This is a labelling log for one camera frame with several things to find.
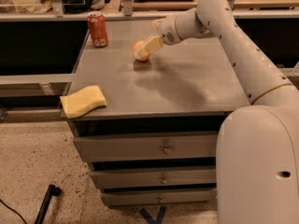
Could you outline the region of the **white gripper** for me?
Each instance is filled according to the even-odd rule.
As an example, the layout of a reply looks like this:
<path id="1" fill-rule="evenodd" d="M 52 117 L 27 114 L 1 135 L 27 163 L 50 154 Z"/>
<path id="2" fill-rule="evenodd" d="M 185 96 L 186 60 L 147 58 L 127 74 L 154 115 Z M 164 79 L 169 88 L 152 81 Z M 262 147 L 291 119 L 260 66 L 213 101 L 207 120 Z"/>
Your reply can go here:
<path id="1" fill-rule="evenodd" d="M 176 15 L 170 15 L 163 19 L 154 20 L 152 25 L 158 35 L 151 35 L 141 46 L 141 53 L 148 53 L 149 56 L 166 45 L 175 45 L 181 42 L 176 28 Z"/>

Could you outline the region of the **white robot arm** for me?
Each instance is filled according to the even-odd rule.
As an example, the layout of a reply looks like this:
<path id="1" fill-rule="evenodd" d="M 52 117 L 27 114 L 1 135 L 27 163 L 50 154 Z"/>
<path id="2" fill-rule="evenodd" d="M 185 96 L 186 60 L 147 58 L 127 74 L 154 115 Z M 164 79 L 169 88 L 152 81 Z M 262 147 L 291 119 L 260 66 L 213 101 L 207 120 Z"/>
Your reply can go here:
<path id="1" fill-rule="evenodd" d="M 137 60 L 213 34 L 249 101 L 218 134 L 218 223 L 299 224 L 299 90 L 237 25 L 227 0 L 199 0 L 154 26 L 155 35 L 134 46 Z"/>

